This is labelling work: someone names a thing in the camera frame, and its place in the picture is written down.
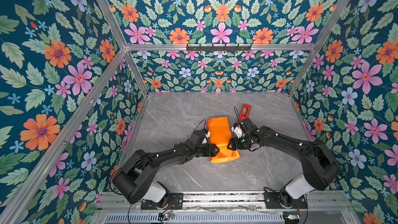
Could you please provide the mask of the yellow orange wrapping paper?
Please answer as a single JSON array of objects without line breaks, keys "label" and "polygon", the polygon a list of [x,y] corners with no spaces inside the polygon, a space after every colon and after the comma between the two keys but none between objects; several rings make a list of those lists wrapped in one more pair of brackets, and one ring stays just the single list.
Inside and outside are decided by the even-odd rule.
[{"label": "yellow orange wrapping paper", "polygon": [[227,149],[229,141],[233,137],[227,117],[209,119],[207,129],[210,132],[210,143],[215,144],[219,148],[218,154],[215,157],[211,157],[211,163],[226,163],[240,158],[238,151]]}]

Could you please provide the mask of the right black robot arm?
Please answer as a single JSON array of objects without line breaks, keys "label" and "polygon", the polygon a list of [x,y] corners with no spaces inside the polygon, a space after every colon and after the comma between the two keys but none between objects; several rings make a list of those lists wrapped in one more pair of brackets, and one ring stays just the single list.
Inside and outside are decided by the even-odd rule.
[{"label": "right black robot arm", "polygon": [[258,128],[247,118],[231,128],[233,137],[227,149],[232,151],[270,147],[295,157],[303,174],[288,182],[278,193],[279,204],[293,207],[296,200],[314,190],[325,190],[340,174],[341,166],[333,150],[321,141],[304,141],[281,134],[269,127]]}]

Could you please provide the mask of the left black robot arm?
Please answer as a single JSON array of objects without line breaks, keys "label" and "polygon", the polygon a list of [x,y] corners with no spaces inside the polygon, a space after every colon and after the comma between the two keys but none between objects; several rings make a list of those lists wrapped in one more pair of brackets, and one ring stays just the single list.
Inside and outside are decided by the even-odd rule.
[{"label": "left black robot arm", "polygon": [[185,142],[160,152],[137,150],[110,178],[110,183],[130,204],[140,200],[154,203],[158,209],[170,202],[170,191],[162,183],[154,183],[157,173],[171,166],[179,166],[198,157],[216,157],[220,148],[209,141],[207,129],[193,131]]}]

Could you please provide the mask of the red tape dispenser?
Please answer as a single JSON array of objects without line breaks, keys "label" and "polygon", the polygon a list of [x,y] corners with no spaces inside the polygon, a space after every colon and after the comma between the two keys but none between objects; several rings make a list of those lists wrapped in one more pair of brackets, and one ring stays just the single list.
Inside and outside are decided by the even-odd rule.
[{"label": "red tape dispenser", "polygon": [[243,104],[238,116],[239,122],[242,122],[243,120],[247,119],[250,116],[251,108],[252,107],[250,105]]}]

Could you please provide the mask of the left small circuit board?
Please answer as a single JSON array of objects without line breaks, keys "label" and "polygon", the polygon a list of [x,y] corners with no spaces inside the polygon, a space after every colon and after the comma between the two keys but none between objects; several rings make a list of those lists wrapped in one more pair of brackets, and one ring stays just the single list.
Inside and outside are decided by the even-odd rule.
[{"label": "left small circuit board", "polygon": [[168,222],[175,218],[173,213],[159,213],[158,214],[158,221],[160,222]]}]

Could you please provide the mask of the small circuit board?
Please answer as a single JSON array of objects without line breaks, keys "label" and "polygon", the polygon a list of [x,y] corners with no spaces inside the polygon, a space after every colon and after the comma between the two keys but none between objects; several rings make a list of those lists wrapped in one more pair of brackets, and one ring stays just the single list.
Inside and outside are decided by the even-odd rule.
[{"label": "small circuit board", "polygon": [[158,214],[158,221],[160,222],[168,222],[175,218],[173,213],[159,213]]},{"label": "small circuit board", "polygon": [[285,224],[299,224],[300,215],[299,214],[283,214],[283,219]]}]

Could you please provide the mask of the right small circuit board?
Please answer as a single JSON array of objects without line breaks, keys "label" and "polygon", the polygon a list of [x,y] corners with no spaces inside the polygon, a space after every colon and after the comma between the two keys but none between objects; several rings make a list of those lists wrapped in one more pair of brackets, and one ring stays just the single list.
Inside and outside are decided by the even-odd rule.
[{"label": "right small circuit board", "polygon": [[299,214],[283,214],[283,219],[285,224],[299,224],[300,215]]}]

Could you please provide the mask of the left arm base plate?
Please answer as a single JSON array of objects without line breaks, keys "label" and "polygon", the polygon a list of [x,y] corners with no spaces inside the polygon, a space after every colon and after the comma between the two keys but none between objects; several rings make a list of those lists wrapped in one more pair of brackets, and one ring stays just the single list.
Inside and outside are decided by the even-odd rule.
[{"label": "left arm base plate", "polygon": [[184,194],[177,193],[166,193],[166,195],[159,201],[153,202],[150,200],[143,200],[141,204],[142,210],[181,210],[183,205]]}]

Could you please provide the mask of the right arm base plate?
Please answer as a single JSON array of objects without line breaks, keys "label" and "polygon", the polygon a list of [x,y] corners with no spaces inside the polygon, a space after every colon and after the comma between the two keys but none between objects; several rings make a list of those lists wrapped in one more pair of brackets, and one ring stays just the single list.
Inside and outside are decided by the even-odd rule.
[{"label": "right arm base plate", "polygon": [[291,198],[287,193],[265,192],[263,194],[267,209],[307,209],[308,204],[304,196]]}]

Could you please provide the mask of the black hook rail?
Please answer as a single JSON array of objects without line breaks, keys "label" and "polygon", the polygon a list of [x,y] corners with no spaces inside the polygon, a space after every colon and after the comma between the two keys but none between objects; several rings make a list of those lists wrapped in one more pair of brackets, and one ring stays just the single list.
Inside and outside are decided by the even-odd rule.
[{"label": "black hook rail", "polygon": [[250,51],[252,45],[241,45],[241,44],[195,44],[187,45],[186,51],[203,51],[203,52],[214,52],[214,51],[226,51],[226,52],[236,52],[236,51]]}]

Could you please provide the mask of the aluminium mounting rail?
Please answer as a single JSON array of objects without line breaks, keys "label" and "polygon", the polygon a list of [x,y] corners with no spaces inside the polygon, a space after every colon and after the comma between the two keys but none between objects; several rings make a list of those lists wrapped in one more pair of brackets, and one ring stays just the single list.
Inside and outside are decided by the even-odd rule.
[{"label": "aluminium mounting rail", "polygon": [[172,200],[181,205],[180,211],[353,211],[354,207],[342,190],[312,191],[292,201],[285,208],[273,192],[253,191],[183,191],[182,199]]}]

